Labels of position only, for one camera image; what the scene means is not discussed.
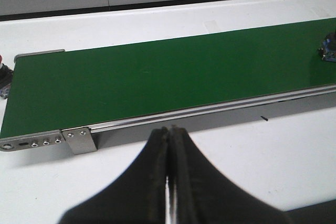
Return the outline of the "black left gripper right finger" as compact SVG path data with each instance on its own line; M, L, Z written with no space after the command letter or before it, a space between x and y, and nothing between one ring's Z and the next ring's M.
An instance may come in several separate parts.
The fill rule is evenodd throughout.
M249 194L202 154L184 128L169 130L169 190L174 223L290 223Z

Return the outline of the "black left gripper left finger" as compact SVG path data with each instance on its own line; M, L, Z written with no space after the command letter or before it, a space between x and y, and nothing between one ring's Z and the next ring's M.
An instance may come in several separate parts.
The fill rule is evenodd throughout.
M132 164L60 223L165 223L166 135L165 127L153 130Z

